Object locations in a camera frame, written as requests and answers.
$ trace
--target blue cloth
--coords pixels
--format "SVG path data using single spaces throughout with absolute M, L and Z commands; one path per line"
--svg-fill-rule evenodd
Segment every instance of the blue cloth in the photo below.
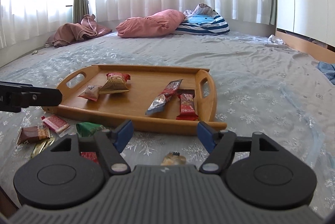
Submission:
M 319 62 L 316 66 L 335 85 L 335 63 Z

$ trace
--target bed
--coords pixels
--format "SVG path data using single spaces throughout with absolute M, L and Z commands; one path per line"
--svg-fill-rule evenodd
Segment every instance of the bed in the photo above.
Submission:
M 30 55 L 1 68 L 1 80 L 56 87 L 71 72 L 97 63 L 210 68 L 218 93 L 216 120 L 227 122 L 238 135 L 262 131 L 305 161 L 318 177 L 311 208 L 322 217 L 333 209 L 335 88 L 311 56 L 237 32 L 131 39 L 111 33 L 39 53 L 38 62 Z M 22 126 L 40 124 L 43 114 L 40 107 L 0 113 L 0 185 L 17 206 L 13 176 L 33 149 L 16 146 L 17 133 Z M 67 120 L 68 132 L 75 131 L 76 121 Z M 133 168 L 160 164 L 170 151 L 180 152 L 197 167 L 208 155 L 196 137 L 144 132 L 136 132 L 121 155 Z M 238 153 L 235 160 L 246 156 Z

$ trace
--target wooden bed frame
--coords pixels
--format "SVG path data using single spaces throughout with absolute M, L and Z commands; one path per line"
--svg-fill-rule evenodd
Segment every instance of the wooden bed frame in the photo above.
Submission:
M 335 52 L 296 36 L 277 30 L 276 36 L 281 38 L 289 47 L 310 54 L 314 59 L 327 63 L 335 63 Z

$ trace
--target pillow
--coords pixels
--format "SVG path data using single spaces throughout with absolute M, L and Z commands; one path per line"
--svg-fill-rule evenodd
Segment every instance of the pillow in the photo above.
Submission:
M 230 31 L 228 23 L 206 4 L 199 4 L 195 10 L 186 10 L 184 14 L 185 20 L 173 34 L 222 35 Z
M 124 38 L 155 37 L 172 33 L 184 20 L 184 14 L 167 9 L 148 17 L 133 17 L 116 27 L 118 36 Z

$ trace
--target red snack wrapper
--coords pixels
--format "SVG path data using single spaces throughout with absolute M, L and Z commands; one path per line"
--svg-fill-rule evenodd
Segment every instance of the red snack wrapper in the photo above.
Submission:
M 100 88 L 99 94 L 116 94 L 129 92 L 126 82 L 130 80 L 130 75 L 126 73 L 108 73 L 107 81 Z
M 96 164 L 99 164 L 97 154 L 95 152 L 81 152 L 82 157 L 94 161 Z
M 177 120 L 195 121 L 198 119 L 194 108 L 194 90 L 179 90 L 178 97 L 180 98 L 180 115 Z
M 68 122 L 64 121 L 56 115 L 52 115 L 50 117 L 43 116 L 41 119 L 45 125 L 51 128 L 57 134 L 62 133 L 64 130 L 70 127 Z
M 164 110 L 165 104 L 171 99 L 171 97 L 176 93 L 180 84 L 182 83 L 181 80 L 171 81 L 165 89 L 160 93 L 159 96 L 155 98 L 155 100 L 151 103 L 150 107 L 147 109 L 145 114 L 150 115 L 156 112 L 161 112 Z

